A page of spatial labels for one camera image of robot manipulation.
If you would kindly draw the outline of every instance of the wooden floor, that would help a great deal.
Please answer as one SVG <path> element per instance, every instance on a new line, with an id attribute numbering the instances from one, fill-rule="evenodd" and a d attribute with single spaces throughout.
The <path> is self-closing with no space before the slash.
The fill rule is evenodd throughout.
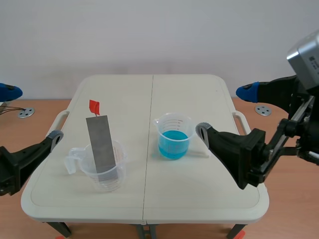
<path id="1" fill-rule="evenodd" d="M 35 114 L 18 119 L 16 112 L 0 116 L 0 145 L 18 151 L 44 139 L 55 116 L 69 101 L 15 101 L 11 106 L 35 107 Z M 267 131 L 271 138 L 278 122 L 287 114 L 270 106 L 273 113 L 263 117 L 254 104 L 234 99 L 252 128 Z M 266 180 L 270 206 L 266 215 L 247 226 L 245 239 L 319 238 L 319 167 L 296 157 L 282 157 Z M 59 233 L 27 215 L 20 206 L 21 192 L 0 197 L 0 239 L 54 239 Z M 73 239 L 137 239 L 135 228 L 116 224 L 68 224 Z M 160 225 L 158 239 L 224 239 L 233 225 Z"/>

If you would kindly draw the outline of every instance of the red clip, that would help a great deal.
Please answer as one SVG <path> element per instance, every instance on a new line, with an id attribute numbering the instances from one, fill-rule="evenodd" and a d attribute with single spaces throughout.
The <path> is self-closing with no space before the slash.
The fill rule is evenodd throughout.
<path id="1" fill-rule="evenodd" d="M 236 236 L 234 239 L 243 239 L 244 236 L 245 236 L 245 231 L 241 230 Z"/>
<path id="2" fill-rule="evenodd" d="M 100 115 L 100 102 L 90 100 L 90 111 L 96 115 Z"/>

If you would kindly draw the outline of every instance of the measuring cup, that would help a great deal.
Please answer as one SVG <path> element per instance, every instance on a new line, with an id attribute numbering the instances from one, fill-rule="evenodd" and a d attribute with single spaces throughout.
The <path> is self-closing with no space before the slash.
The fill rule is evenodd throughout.
<path id="1" fill-rule="evenodd" d="M 125 161 L 127 155 L 119 142 L 112 140 L 112 145 L 116 163 L 113 168 L 97 173 L 92 147 L 89 144 L 85 148 L 72 148 L 69 151 L 69 155 L 64 160 L 68 173 L 75 173 L 78 165 L 81 171 L 92 179 L 94 187 L 98 191 L 108 192 L 119 188 L 126 177 Z"/>
<path id="2" fill-rule="evenodd" d="M 158 129 L 160 153 L 169 159 L 182 158 L 188 150 L 189 140 L 195 135 L 195 125 L 190 117 L 168 113 L 153 120 Z"/>

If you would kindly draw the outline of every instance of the blue water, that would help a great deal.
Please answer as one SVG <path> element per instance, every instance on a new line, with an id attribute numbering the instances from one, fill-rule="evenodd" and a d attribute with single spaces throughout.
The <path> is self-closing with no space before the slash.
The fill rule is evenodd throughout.
<path id="1" fill-rule="evenodd" d="M 163 135 L 167 138 L 182 140 L 187 139 L 187 135 L 183 132 L 170 130 Z M 182 142 L 176 142 L 168 140 L 162 136 L 159 137 L 159 151 L 161 154 L 170 159 L 179 159 L 182 158 L 188 150 L 189 140 L 185 140 Z"/>

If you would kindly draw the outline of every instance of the black cable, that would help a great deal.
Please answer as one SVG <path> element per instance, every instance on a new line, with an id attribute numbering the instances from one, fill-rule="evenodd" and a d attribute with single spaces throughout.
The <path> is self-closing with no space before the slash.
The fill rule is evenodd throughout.
<path id="1" fill-rule="evenodd" d="M 19 110 L 25 110 L 24 108 L 21 107 L 12 107 L 12 106 L 0 106 L 0 108 L 13 108 L 13 109 L 19 109 Z"/>
<path id="2" fill-rule="evenodd" d="M 1 111 L 0 112 L 0 115 L 3 115 L 3 114 L 5 114 L 5 113 L 7 113 L 7 112 L 10 112 L 10 111 L 20 111 L 21 109 L 9 109 L 9 110 L 3 110 L 3 111 Z"/>

